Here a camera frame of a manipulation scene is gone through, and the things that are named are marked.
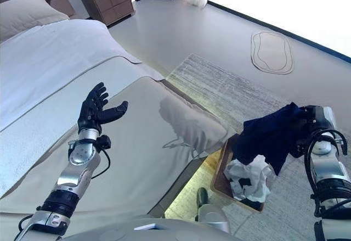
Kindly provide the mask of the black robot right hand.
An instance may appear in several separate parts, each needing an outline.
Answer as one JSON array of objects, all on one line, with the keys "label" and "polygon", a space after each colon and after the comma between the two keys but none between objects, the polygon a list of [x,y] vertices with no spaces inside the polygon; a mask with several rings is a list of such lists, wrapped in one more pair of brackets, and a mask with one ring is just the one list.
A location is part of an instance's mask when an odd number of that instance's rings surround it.
[{"label": "black robot right hand", "polygon": [[323,156],[336,150],[341,136],[337,133],[332,109],[309,105],[301,107],[301,110],[290,154],[295,158],[307,154]]}]

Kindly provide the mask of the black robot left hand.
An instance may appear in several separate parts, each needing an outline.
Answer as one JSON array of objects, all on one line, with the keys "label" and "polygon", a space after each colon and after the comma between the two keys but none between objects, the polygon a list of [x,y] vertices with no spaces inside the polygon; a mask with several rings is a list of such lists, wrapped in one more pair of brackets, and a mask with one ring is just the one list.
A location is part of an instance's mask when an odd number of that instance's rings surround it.
[{"label": "black robot left hand", "polygon": [[87,95],[81,106],[77,120],[78,133],[93,129],[101,134],[102,125],[120,119],[128,109],[128,102],[123,101],[119,106],[103,109],[108,103],[109,94],[103,82],[98,83]]}]

